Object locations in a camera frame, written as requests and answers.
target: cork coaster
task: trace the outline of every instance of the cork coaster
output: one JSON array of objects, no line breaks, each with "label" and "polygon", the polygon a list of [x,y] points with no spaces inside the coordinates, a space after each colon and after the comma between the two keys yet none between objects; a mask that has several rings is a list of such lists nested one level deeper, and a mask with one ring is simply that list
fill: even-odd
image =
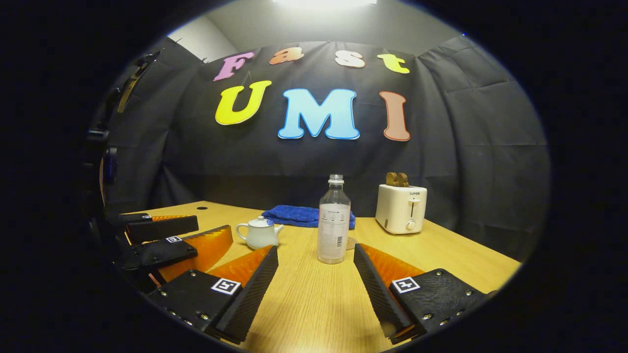
[{"label": "cork coaster", "polygon": [[355,239],[347,237],[347,250],[351,250],[355,247]]}]

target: table surface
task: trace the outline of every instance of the table surface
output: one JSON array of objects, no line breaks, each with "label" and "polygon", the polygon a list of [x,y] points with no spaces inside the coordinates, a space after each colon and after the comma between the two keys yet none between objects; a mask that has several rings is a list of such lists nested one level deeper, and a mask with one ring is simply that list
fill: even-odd
[{"label": "table surface", "polygon": [[[229,224],[234,243],[217,267],[252,251],[235,226],[262,210],[201,201],[144,212],[196,215],[200,231]],[[392,345],[384,337],[353,264],[354,250],[340,264],[317,260],[317,230],[287,225],[279,233],[279,267],[239,347],[253,352],[380,352],[405,343]],[[395,236],[375,218],[358,217],[349,236],[423,271],[444,268],[484,293],[499,289],[520,265],[428,220],[420,233]]]}]

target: white toaster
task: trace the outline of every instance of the white toaster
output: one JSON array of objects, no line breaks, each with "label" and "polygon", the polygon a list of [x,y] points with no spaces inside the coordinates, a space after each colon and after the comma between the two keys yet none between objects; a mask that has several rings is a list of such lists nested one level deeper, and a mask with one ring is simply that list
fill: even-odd
[{"label": "white toaster", "polygon": [[410,234],[423,229],[428,189],[379,185],[375,218],[390,233]]}]

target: pink letter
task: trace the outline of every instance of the pink letter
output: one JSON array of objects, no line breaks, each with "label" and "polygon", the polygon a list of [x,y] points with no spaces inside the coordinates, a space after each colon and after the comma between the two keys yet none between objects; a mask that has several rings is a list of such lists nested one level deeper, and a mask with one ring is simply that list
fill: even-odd
[{"label": "pink letter", "polygon": [[386,112],[388,114],[388,127],[384,130],[387,139],[395,141],[407,141],[410,133],[406,130],[406,118],[403,116],[403,104],[406,99],[397,93],[383,90],[379,93],[386,102]]},{"label": "pink letter", "polygon": [[220,69],[218,76],[214,77],[214,81],[227,79],[234,75],[233,69],[239,70],[246,59],[250,59],[255,55],[253,52],[234,55],[233,57],[225,58],[225,64]]}]

